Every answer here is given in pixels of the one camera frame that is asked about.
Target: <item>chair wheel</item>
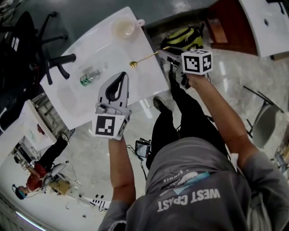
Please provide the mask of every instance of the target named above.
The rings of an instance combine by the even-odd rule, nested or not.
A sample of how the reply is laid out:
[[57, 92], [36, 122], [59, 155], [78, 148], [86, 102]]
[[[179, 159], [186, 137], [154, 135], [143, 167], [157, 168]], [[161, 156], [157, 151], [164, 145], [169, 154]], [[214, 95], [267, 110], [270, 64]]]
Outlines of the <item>chair wheel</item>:
[[53, 12], [51, 12], [49, 15], [54, 18], [54, 17], [57, 16], [57, 12], [56, 12], [56, 11], [53, 11]]
[[29, 69], [30, 69], [31, 71], [35, 71], [36, 67], [37, 67], [37, 65], [36, 65], [35, 63], [29, 64]]
[[65, 41], [67, 41], [68, 36], [67, 36], [67, 35], [63, 35], [63, 36], [62, 36], [62, 39], [65, 40]]

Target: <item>equipment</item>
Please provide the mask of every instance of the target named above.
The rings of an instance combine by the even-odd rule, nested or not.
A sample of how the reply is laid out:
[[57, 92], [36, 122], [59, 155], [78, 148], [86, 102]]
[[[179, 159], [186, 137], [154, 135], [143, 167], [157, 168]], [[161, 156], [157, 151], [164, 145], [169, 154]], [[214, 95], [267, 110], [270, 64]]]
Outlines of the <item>equipment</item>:
[[131, 115], [131, 110], [127, 108], [128, 84], [127, 73], [121, 72], [100, 87], [92, 120], [94, 137], [121, 139]]
[[143, 138], [135, 141], [135, 153], [139, 157], [147, 158], [150, 153], [151, 140], [147, 141]]

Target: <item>black pants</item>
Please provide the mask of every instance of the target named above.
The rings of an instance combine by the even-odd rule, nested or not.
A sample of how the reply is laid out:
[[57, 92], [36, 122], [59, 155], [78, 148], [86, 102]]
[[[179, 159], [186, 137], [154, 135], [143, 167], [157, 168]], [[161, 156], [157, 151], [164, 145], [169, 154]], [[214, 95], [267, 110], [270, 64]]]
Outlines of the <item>black pants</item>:
[[[225, 142], [219, 131], [205, 116], [197, 100], [179, 87], [173, 87], [171, 93], [182, 113], [180, 138], [198, 137], [204, 139], [227, 155]], [[160, 149], [178, 139], [178, 133], [172, 123], [172, 111], [167, 108], [166, 111], [162, 111], [155, 122], [152, 136], [152, 153], [147, 157], [147, 168], [150, 169], [154, 157]]]
[[41, 164], [41, 166], [46, 169], [46, 172], [49, 172], [53, 162], [57, 157], [60, 156], [66, 146], [67, 142], [63, 138], [58, 138], [57, 142], [47, 149], [47, 151], [37, 163]]

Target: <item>hand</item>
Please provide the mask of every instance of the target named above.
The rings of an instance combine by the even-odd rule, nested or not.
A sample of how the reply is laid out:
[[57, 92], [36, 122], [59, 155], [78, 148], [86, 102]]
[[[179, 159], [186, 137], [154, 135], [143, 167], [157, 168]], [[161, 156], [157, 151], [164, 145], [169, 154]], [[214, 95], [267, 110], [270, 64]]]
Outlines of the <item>hand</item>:
[[186, 77], [189, 79], [189, 85], [192, 88], [195, 88], [196, 82], [200, 79], [203, 79], [203, 75], [198, 75], [198, 74], [186, 74]]

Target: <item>person in red shirt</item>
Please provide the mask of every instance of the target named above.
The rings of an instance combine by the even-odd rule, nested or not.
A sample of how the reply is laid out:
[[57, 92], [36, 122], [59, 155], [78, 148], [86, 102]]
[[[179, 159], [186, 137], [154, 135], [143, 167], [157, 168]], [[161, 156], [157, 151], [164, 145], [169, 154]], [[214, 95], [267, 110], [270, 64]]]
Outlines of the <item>person in red shirt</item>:
[[50, 171], [54, 160], [60, 156], [66, 148], [68, 138], [63, 134], [57, 139], [57, 142], [49, 147], [41, 159], [35, 163], [34, 168], [26, 165], [31, 175], [27, 179], [26, 187], [19, 186], [15, 189], [16, 196], [23, 200], [28, 193], [36, 192], [42, 187], [43, 177]]

